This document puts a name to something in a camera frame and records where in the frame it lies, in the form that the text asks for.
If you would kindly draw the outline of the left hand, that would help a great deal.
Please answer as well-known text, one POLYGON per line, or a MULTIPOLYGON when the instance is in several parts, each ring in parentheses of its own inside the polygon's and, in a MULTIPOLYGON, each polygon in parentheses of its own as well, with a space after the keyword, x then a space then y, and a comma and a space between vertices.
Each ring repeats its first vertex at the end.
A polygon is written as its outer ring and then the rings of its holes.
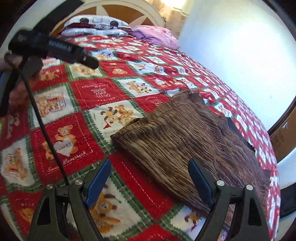
POLYGON ((9 68, 1 70, 1 115, 6 115, 9 107, 10 93, 23 80, 20 72, 25 80, 29 80, 43 67, 41 59, 36 56, 25 58, 6 54, 4 56, 4 62, 9 68))

